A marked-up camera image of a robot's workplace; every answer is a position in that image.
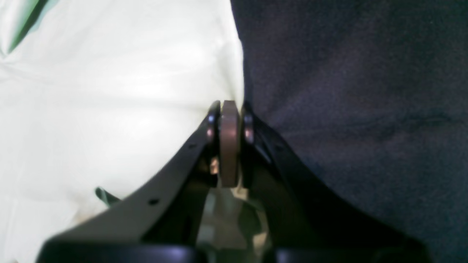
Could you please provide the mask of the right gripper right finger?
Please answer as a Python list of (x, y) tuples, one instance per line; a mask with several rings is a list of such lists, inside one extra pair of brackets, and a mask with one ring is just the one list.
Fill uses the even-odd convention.
[(271, 241), (264, 263), (428, 263), (420, 241), (328, 188), (286, 141), (241, 111), (242, 184), (264, 208)]

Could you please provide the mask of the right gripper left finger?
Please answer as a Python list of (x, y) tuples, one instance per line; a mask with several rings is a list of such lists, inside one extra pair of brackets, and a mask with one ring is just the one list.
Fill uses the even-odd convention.
[(207, 263), (197, 248), (206, 196), (238, 184), (239, 112), (215, 101), (175, 156), (107, 211), (50, 238), (38, 263)]

